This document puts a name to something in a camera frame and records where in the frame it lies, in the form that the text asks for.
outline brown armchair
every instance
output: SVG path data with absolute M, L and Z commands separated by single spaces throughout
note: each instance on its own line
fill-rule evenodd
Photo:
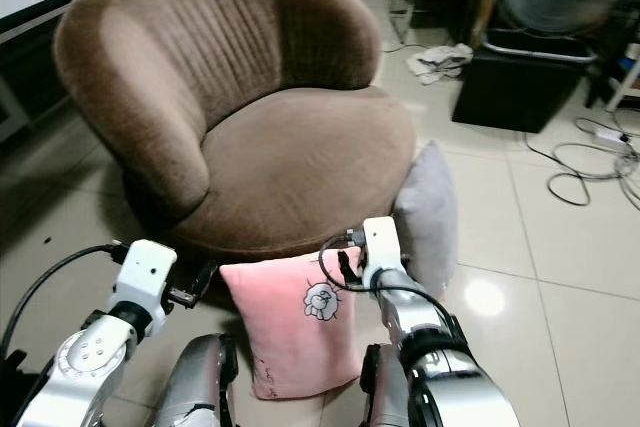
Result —
M 55 56 L 151 233 L 222 260 L 386 214 L 414 152 L 359 0 L 74 0 Z

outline silver robot arm segment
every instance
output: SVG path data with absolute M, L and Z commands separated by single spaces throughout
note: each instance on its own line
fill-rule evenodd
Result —
M 363 228 L 363 233 L 351 234 L 364 237 L 363 286 L 374 289 L 391 340 L 391 346 L 371 351 L 374 360 L 365 360 L 365 368 L 367 363 L 372 367 L 369 374 L 363 372 L 363 378 L 371 379 L 363 386 L 371 396 L 368 424 L 519 426 L 507 398 L 473 358 L 455 317 L 424 296 L 398 289 L 426 292 L 400 262 L 393 219 L 367 219 Z
M 235 343 L 225 334 L 193 339 L 171 373 L 154 427 L 236 427 Z
M 49 380 L 30 402 L 19 427 L 100 425 L 105 401 L 124 363 L 145 336 L 166 320 L 162 297 L 176 253 L 148 240 L 131 244 L 109 299 L 109 313 L 69 337 L 54 358 Z

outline tiled floor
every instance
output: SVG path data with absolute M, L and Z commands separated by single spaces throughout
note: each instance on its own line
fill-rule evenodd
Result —
M 382 23 L 385 45 L 391 46 L 395 40 L 385 23 L 384 0 L 366 1 Z M 453 171 L 460 265 L 447 305 L 458 314 L 477 359 L 512 400 L 525 427 L 637 425 L 640 213 L 615 183 L 591 186 L 593 203 L 587 208 L 554 199 L 545 182 L 555 166 L 526 152 L 511 132 L 452 123 L 460 84 L 420 85 L 404 66 L 411 51 L 385 54 L 376 84 L 404 102 L 420 145 L 437 140 Z M 573 118 L 608 119 L 581 108 L 583 95 L 581 88 L 531 142 L 548 151 L 559 142 L 588 141 Z M 640 114 L 623 114 L 621 120 L 640 131 Z M 610 159 L 591 153 L 567 156 L 585 169 L 611 168 Z M 566 189 L 580 193 L 575 185 Z M 2 152 L 0 192 L 2 328 L 23 290 L 56 260 L 112 238 L 142 235 L 117 168 L 72 111 L 58 112 L 19 148 Z M 40 367 L 87 313 L 104 305 L 115 275 L 116 267 L 96 256 L 70 266 L 43 288 L 13 344 L 29 351 L 31 368 Z M 470 286 L 491 289 L 494 298 L 502 298 L 502 310 L 487 313 L 469 296 Z M 357 315 L 364 353 L 368 343 L 385 339 L 385 331 L 369 299 L 359 300 Z M 212 331 L 239 332 L 242 338 L 233 312 L 204 303 L 192 312 L 176 309 L 163 335 L 143 343 L 129 364 L 107 405 L 108 425 L 143 425 L 184 345 Z M 361 420 L 364 397 L 357 384 L 317 398 L 271 403 L 255 400 L 250 382 L 241 356 L 235 391 L 244 427 L 355 426 Z

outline black cable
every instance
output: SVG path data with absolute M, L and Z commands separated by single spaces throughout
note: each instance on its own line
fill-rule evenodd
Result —
M 320 269 L 322 269 L 322 273 L 325 275 L 325 277 L 329 280 L 329 282 L 331 282 L 333 285 L 335 285 L 336 287 L 349 291 L 349 292 L 357 292 L 357 293 L 376 293 L 376 292 L 381 292 L 381 291 L 404 291 L 404 292 L 409 292 L 412 294 L 415 294 L 419 297 L 422 297 L 423 299 L 425 299 L 427 302 L 433 304 L 433 306 L 436 308 L 436 310 L 438 310 L 438 313 L 440 314 L 440 316 L 442 317 L 442 320 L 444 320 L 444 323 L 447 325 L 447 328 L 449 329 L 449 332 L 452 336 L 457 337 L 458 335 L 458 329 L 455 325 L 455 322 L 453 321 L 453 319 L 451 318 L 451 314 L 449 314 L 449 312 L 447 312 L 447 309 L 445 309 L 443 307 L 443 305 L 438 302 L 434 297 L 432 297 L 431 295 L 427 294 L 426 292 L 424 292 L 423 290 L 420 289 L 414 289 L 412 287 L 406 287 L 403 285 L 385 285 L 382 287 L 371 287 L 371 288 L 364 288 L 364 287 L 351 287 L 349 285 L 343 284 L 339 281 L 337 281 L 335 278 L 333 278 L 333 276 L 329 273 L 329 271 L 327 270 L 327 267 L 324 265 L 324 259 L 323 259 L 323 255 L 324 252 L 327 249 L 330 249 L 331 247 L 333 247 L 335 244 L 341 243 L 341 242 L 348 242 L 349 239 L 345 236 L 339 236 L 339 237 L 332 237 L 329 240 L 327 240 L 322 247 L 320 247 L 320 252 L 318 252 L 318 263 L 320 264 Z
M 602 122 L 598 122 L 596 120 L 588 119 L 586 117 L 577 117 L 575 119 L 575 121 L 574 121 L 574 124 L 575 124 L 575 126 L 577 127 L 578 130 L 580 130 L 581 132 L 584 132 L 586 134 L 595 134 L 595 130 L 587 129 L 587 128 L 584 128 L 584 127 L 580 127 L 579 122 L 588 122 L 590 124 L 599 125 L 600 127 L 604 127 L 605 129 L 615 130 L 617 132 L 620 132 L 621 134 L 624 134 L 627 137 L 640 137 L 640 134 L 638 134 L 636 132 L 627 132 L 622 127 L 622 125 L 620 125 L 620 122 L 618 121 L 618 118 L 616 117 L 615 112 L 611 112 L 611 119 L 613 120 L 613 123 L 615 124 L 615 127 L 611 127 L 610 125 L 603 124 Z
M 18 425 L 18 422 L 20 422 L 20 418 L 24 415 L 25 411 L 27 410 L 27 407 L 29 406 L 29 403 L 36 396 L 38 391 L 42 388 L 42 386 L 47 381 L 47 374 L 51 370 L 51 367 L 53 367 L 53 357 L 49 359 L 49 361 L 46 363 L 46 365 L 40 371 L 40 374 L 34 381 L 33 386 L 31 387 L 31 389 L 29 389 L 29 393 L 27 394 L 24 401 L 22 402 L 22 405 L 20 405 L 20 408 L 16 412 L 16 415 L 13 417 L 13 421 L 11 422 L 11 427 L 16 427 Z
M 11 337 L 13 337 L 13 333 L 16 329 L 16 325 L 18 325 L 18 321 L 20 320 L 20 316 L 24 311 L 25 307 L 31 297 L 36 293 L 36 291 L 42 287 L 49 277 L 55 274 L 58 270 L 63 268 L 65 265 L 73 262 L 74 260 L 79 259 L 80 257 L 84 257 L 85 255 L 92 254 L 94 252 L 114 252 L 118 247 L 114 245 L 96 245 L 94 247 L 88 247 L 86 249 L 82 249 L 75 254 L 71 254 L 70 256 L 62 259 L 60 262 L 55 264 L 49 270 L 47 270 L 44 274 L 42 274 L 38 280 L 36 280 L 31 287 L 24 293 L 18 305 L 14 309 L 11 317 L 9 319 L 9 323 L 7 324 L 7 328 L 4 331 L 4 335 L 2 336 L 2 343 L 0 344 L 0 359 L 5 360 L 7 358 L 7 354 L 9 352 L 9 344 L 11 343 Z
M 629 200 L 629 202 L 633 207 L 635 207 L 637 210 L 640 211 L 640 195 L 633 190 L 633 188 L 629 184 L 629 181 L 627 180 L 627 178 L 630 177 L 638 169 L 638 165 L 640 165 L 640 154 L 638 154 L 638 152 L 636 152 L 633 146 L 629 143 L 629 137 L 632 137 L 635 134 L 626 132 L 621 126 L 619 128 L 612 128 L 608 125 L 602 124 L 595 120 L 587 119 L 586 117 L 576 118 L 575 125 L 578 128 L 578 130 L 582 132 L 586 132 L 588 134 L 593 134 L 594 131 L 580 126 L 580 122 L 589 122 L 595 125 L 600 125 L 601 127 L 618 131 L 620 132 L 621 135 L 626 135 L 627 136 L 626 140 L 625 139 L 623 140 L 625 140 L 626 142 L 627 151 L 624 153 L 620 153 L 614 150 L 606 149 L 606 148 L 595 146 L 595 145 L 566 142 L 566 143 L 558 144 L 556 147 L 554 147 L 551 154 L 546 154 L 544 152 L 541 152 L 540 150 L 533 148 L 531 144 L 529 144 L 529 141 L 527 139 L 527 134 L 523 132 L 524 144 L 527 146 L 529 150 L 547 159 L 550 159 L 553 162 L 560 165 L 561 167 L 569 170 L 569 172 L 561 172 L 561 173 L 552 175 L 547 180 L 547 190 L 551 193 L 551 195 L 553 195 L 555 198 L 557 198 L 562 202 L 565 202 L 570 205 L 575 205 L 578 207 L 586 207 L 589 204 L 591 204 L 591 194 L 589 193 L 589 189 L 587 188 L 587 182 L 618 180 L 618 183 L 620 184 L 620 188 L 624 196 Z M 606 174 L 595 174 L 590 172 L 579 171 L 578 169 L 571 167 L 569 164 L 567 164 L 566 162 L 562 161 L 559 158 L 557 152 L 559 149 L 564 147 L 580 147 L 580 148 L 591 149 L 598 152 L 605 152 L 607 154 L 615 155 L 617 158 L 614 161 L 614 170 L 613 172 L 606 173 Z M 562 178 L 571 178 L 571 179 L 578 180 L 580 183 L 580 187 L 582 188 L 582 191 L 584 193 L 585 200 L 582 202 L 579 202 L 579 201 L 574 201 L 561 196 L 554 189 L 553 185 L 555 181 Z
M 406 49 L 407 47 L 422 47 L 423 49 L 427 48 L 422 44 L 406 44 L 406 45 L 402 45 L 402 46 L 400 46 L 400 47 L 398 47 L 396 49 L 383 50 L 382 53 L 383 54 L 392 54 L 393 52 L 398 52 L 399 50 Z

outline tangled wires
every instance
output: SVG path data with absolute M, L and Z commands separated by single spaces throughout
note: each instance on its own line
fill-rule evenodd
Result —
M 557 199 L 567 204 L 576 205 L 579 207 L 586 207 L 591 203 L 591 194 L 587 186 L 588 182 L 604 182 L 604 181 L 615 180 L 620 185 L 620 189 L 622 190 L 622 193 L 627 198 L 627 200 L 631 203 L 631 205 L 633 205 L 633 207 L 636 210 L 640 211 L 640 193 L 638 193 L 634 189 L 634 186 L 637 188 L 640 188 L 640 185 L 636 184 L 636 182 L 633 180 L 633 174 L 636 173 L 636 171 L 638 170 L 638 166 L 640 165 L 640 154 L 631 145 L 631 138 L 640 137 L 640 134 L 626 132 L 618 122 L 617 118 L 615 117 L 615 114 L 612 114 L 612 119 L 615 124 L 615 127 L 602 124 L 595 120 L 587 119 L 586 117 L 578 117 L 575 119 L 574 123 L 578 130 L 588 134 L 594 133 L 595 126 L 604 127 L 606 129 L 619 132 L 620 140 L 625 143 L 625 147 L 622 151 L 611 150 L 611 149 L 607 149 L 605 147 L 600 147 L 597 145 L 589 145 L 589 144 L 576 143 L 576 142 L 565 142 L 565 143 L 556 145 L 556 147 L 554 147 L 554 149 L 551 151 L 550 154 L 545 154 L 544 152 L 541 152 L 540 150 L 533 148 L 529 144 L 529 141 L 527 139 L 527 134 L 523 133 L 524 143 L 529 150 L 531 150 L 532 152 L 535 152 L 538 155 L 542 155 L 547 159 L 554 161 L 555 163 L 557 163 L 563 169 L 566 170 L 565 172 L 560 172 L 558 174 L 552 175 L 549 178 L 549 180 L 547 180 L 547 189 L 554 197 L 556 197 Z M 580 147 L 580 148 L 589 149 L 592 151 L 603 152 L 613 156 L 613 171 L 598 174 L 598 173 L 584 172 L 584 171 L 578 170 L 575 167 L 572 167 L 566 161 L 563 161 L 558 155 L 558 151 L 566 147 Z M 568 199 L 558 193 L 555 187 L 557 181 L 560 179 L 567 179 L 567 178 L 575 179 L 579 182 L 581 190 L 584 194 L 584 200 L 580 201 L 580 200 Z

